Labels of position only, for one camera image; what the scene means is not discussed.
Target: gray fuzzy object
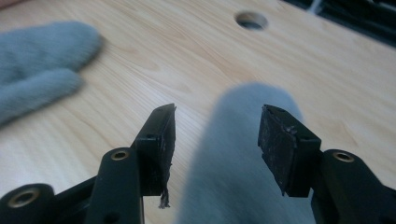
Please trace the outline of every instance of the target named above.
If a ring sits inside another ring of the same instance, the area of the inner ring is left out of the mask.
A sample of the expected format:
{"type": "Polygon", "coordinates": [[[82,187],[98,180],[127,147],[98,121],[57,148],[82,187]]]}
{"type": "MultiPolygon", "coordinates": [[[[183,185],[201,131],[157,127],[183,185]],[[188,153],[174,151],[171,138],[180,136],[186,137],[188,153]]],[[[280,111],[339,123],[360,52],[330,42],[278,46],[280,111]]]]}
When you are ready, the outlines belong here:
{"type": "Polygon", "coordinates": [[[226,92],[193,155],[176,224],[315,223],[310,199],[283,197],[262,159],[262,106],[302,120],[298,106],[275,87],[248,83],[226,92]]]}
{"type": "Polygon", "coordinates": [[[0,34],[0,125],[75,92],[76,72],[100,47],[98,32],[78,21],[0,34]]]}

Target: table hole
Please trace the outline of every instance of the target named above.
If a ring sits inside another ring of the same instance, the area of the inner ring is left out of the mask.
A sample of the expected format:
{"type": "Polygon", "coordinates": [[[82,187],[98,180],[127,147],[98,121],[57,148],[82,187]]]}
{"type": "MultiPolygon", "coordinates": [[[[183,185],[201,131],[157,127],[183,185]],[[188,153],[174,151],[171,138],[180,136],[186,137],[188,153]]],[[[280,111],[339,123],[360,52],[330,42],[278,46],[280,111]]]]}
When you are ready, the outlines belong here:
{"type": "Polygon", "coordinates": [[[263,30],[268,26],[268,20],[262,14],[250,11],[236,14],[235,21],[248,30],[263,30]]]}

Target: mounting hole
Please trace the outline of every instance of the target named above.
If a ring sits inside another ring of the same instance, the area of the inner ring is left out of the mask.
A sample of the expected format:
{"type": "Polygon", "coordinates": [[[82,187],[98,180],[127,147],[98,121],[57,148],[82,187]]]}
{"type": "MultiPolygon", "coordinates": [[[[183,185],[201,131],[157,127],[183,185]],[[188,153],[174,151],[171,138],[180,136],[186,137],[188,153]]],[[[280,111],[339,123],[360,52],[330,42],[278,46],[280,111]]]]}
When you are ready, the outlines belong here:
{"type": "Polygon", "coordinates": [[[105,215],[105,217],[103,218],[103,222],[106,224],[116,223],[119,220],[120,220],[120,214],[115,212],[109,213],[105,215]]]}
{"type": "Polygon", "coordinates": [[[8,201],[8,206],[11,208],[24,207],[37,199],[39,194],[40,190],[37,188],[23,190],[8,201]]]}
{"type": "Polygon", "coordinates": [[[240,12],[235,16],[235,21],[248,30],[263,30],[268,26],[268,20],[257,12],[240,12]]]}
{"type": "Polygon", "coordinates": [[[113,161],[121,161],[129,156],[129,153],[125,150],[116,151],[111,155],[113,161]]]}
{"type": "Polygon", "coordinates": [[[332,154],[337,160],[344,162],[353,162],[355,159],[345,152],[334,152],[332,154]]]}

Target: wooden table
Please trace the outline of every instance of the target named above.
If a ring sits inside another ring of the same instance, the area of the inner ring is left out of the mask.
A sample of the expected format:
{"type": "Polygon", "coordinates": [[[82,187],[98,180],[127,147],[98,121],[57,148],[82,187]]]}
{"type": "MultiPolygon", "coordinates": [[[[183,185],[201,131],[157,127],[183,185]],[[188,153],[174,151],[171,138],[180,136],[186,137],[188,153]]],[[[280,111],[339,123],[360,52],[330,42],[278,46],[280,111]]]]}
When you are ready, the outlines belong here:
{"type": "Polygon", "coordinates": [[[103,36],[85,87],[0,129],[0,195],[28,183],[56,193],[96,175],[152,109],[177,105],[171,209],[145,200],[146,223],[171,223],[191,155],[217,99],[258,81],[288,91],[322,148],[363,158],[396,188],[396,50],[276,0],[31,0],[0,11],[0,31],[77,20],[103,36]],[[240,11],[268,20],[241,28],[240,11]]]}

